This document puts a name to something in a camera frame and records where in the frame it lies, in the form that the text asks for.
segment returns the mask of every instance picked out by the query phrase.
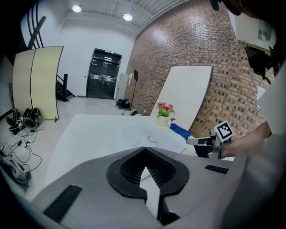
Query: flower pot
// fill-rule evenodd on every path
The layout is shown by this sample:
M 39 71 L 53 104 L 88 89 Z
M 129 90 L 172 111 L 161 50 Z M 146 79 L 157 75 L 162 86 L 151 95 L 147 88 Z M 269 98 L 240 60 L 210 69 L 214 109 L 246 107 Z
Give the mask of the flower pot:
M 159 125 L 159 126 L 167 126 L 167 122 L 169 121 L 169 117 L 163 117 L 163 116 L 157 116 L 156 118 L 156 124 Z

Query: white floor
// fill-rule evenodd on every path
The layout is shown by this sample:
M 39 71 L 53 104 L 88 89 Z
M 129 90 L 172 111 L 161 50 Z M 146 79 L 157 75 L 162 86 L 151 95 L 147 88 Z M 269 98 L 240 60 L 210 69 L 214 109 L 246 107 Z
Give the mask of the white floor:
M 53 155 L 55 147 L 60 139 L 63 131 L 68 126 L 70 121 L 76 114 L 93 114 L 93 115 L 121 115 L 124 110 L 118 109 L 114 103 L 114 100 L 95 99 L 95 98 L 72 98 L 69 102 L 58 102 L 59 120 L 54 122 L 53 120 L 44 120 L 40 125 L 46 127 L 46 130 L 37 133 L 37 137 L 34 143 L 30 145 L 33 153 L 42 157 L 42 163 L 40 166 L 31 172 L 32 179 L 30 181 L 30 187 L 25 193 L 25 197 L 31 201 L 33 198 L 43 189 L 44 178 L 46 171 Z M 9 130 L 9 125 L 6 120 L 3 119 L 0 122 L 0 147 L 5 143 L 10 146 L 21 140 L 18 135 L 14 136 Z M 26 140 L 33 140 L 34 136 L 27 137 Z M 24 144 L 15 150 L 18 158 L 22 161 L 27 160 L 29 152 L 23 148 Z M 30 169 L 36 167 L 40 162 L 37 156 L 31 155 L 30 160 L 27 162 Z

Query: blue object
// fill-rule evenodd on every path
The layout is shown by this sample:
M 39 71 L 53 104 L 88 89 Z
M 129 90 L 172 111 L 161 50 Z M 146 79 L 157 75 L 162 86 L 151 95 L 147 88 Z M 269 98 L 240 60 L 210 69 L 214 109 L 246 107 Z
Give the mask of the blue object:
M 191 132 L 183 129 L 182 127 L 178 126 L 177 124 L 172 123 L 170 125 L 170 129 L 175 131 L 177 134 L 181 135 L 186 140 L 188 139 L 188 137 L 191 136 Z

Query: ceiling light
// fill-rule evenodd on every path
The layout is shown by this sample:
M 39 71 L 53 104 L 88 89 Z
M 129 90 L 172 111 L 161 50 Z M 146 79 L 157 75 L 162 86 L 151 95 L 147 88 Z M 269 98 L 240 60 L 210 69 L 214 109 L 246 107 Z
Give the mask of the ceiling light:
M 123 18 L 124 18 L 124 20 L 126 20 L 126 21 L 131 21 L 131 20 L 132 20 L 132 15 L 126 13 L 126 14 L 123 15 Z
M 73 7 L 72 7 L 72 10 L 74 11 L 74 12 L 80 12 L 81 11 L 81 7 L 79 6 L 79 5 L 74 5 Z

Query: double door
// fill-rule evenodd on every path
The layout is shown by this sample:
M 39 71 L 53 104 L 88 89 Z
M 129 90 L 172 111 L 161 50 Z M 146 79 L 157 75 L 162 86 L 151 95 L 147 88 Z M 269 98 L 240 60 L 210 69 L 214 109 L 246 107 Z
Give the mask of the double door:
M 119 64 L 93 58 L 89 68 L 87 97 L 113 99 Z

